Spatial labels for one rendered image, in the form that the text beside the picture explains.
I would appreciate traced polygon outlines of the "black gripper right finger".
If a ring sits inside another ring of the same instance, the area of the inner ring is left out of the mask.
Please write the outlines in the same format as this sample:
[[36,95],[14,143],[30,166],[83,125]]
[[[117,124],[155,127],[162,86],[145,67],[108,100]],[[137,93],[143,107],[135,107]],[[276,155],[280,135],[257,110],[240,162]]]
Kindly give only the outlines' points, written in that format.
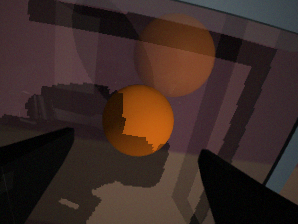
[[298,224],[298,205],[202,149],[198,166],[215,224]]

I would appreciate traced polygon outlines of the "grey l-shaped low wall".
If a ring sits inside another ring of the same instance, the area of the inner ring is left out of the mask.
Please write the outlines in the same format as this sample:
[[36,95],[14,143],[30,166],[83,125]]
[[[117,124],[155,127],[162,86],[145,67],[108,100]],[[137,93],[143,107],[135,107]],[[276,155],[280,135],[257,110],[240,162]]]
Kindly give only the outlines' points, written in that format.
[[[255,23],[282,29],[298,35],[298,0],[170,0]],[[277,194],[298,163],[298,119],[262,185]]]

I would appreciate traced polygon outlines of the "dark orange ball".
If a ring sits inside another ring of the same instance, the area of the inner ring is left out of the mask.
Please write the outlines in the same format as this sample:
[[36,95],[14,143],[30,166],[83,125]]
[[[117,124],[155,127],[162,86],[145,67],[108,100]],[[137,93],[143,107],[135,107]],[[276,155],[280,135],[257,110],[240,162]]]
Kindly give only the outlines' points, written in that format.
[[173,110],[167,98],[139,84],[115,92],[102,114],[109,143],[130,156],[158,151],[170,138],[173,125]]

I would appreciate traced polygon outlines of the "translucent orange ball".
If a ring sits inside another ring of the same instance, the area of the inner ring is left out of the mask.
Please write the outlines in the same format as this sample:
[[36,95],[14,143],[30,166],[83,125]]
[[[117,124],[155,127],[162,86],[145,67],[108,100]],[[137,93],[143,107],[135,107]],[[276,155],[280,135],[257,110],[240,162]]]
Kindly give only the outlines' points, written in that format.
[[215,47],[211,34],[197,19],[169,13],[142,30],[133,60],[148,89],[165,97],[179,97],[197,90],[210,76]]

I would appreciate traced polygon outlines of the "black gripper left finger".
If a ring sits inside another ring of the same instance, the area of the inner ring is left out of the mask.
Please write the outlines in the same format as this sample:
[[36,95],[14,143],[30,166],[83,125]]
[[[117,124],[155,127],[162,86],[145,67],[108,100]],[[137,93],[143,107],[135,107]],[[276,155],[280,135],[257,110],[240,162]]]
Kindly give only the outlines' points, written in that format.
[[64,128],[0,147],[0,224],[24,224],[74,143]]

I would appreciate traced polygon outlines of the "clear low corner wall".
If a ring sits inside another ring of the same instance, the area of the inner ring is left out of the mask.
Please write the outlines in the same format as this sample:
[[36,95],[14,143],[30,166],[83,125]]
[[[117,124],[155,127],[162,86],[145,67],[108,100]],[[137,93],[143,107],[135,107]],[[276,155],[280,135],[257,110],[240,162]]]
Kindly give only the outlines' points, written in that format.
[[170,0],[63,0],[158,18],[184,13],[207,30],[274,47],[229,163],[261,184],[298,119],[298,35]]

